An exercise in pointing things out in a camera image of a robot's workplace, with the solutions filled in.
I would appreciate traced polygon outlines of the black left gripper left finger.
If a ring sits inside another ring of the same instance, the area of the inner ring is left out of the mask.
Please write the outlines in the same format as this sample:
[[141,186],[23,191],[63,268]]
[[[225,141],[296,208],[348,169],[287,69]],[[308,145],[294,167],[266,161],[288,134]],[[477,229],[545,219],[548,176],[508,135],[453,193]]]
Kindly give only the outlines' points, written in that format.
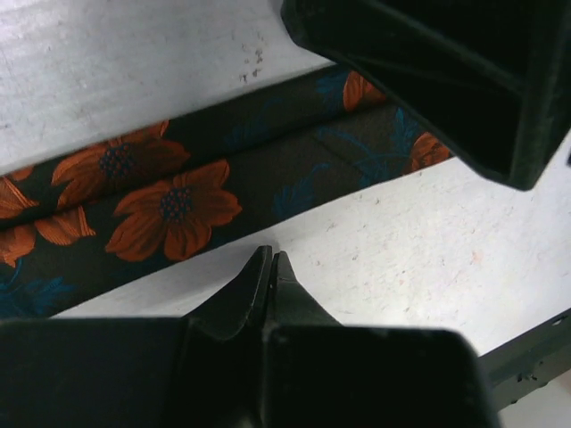
[[255,424],[261,330],[272,249],[258,247],[235,278],[187,318],[185,415],[192,427]]

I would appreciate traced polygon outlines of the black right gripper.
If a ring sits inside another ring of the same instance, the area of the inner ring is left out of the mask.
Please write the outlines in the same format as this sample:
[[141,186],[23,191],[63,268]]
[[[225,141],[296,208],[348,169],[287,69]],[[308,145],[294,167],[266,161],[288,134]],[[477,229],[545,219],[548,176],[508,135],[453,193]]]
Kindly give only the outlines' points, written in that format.
[[280,15],[494,182],[532,189],[570,129],[567,1],[285,1]]

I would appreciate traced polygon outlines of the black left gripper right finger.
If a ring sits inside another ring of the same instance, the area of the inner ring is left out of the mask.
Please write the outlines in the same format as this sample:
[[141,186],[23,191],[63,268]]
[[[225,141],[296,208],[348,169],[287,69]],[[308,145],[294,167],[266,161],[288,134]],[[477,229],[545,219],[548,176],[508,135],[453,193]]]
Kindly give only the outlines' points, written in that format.
[[340,324],[298,281],[286,252],[274,256],[265,324],[265,425],[315,424],[327,409],[327,339]]

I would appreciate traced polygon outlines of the dark floral orange tie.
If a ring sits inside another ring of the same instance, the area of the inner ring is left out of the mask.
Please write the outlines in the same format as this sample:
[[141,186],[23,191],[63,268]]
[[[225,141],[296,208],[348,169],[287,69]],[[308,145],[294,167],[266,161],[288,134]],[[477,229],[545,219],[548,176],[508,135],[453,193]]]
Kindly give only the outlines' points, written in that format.
[[50,317],[451,151],[333,66],[1,178],[1,315]]

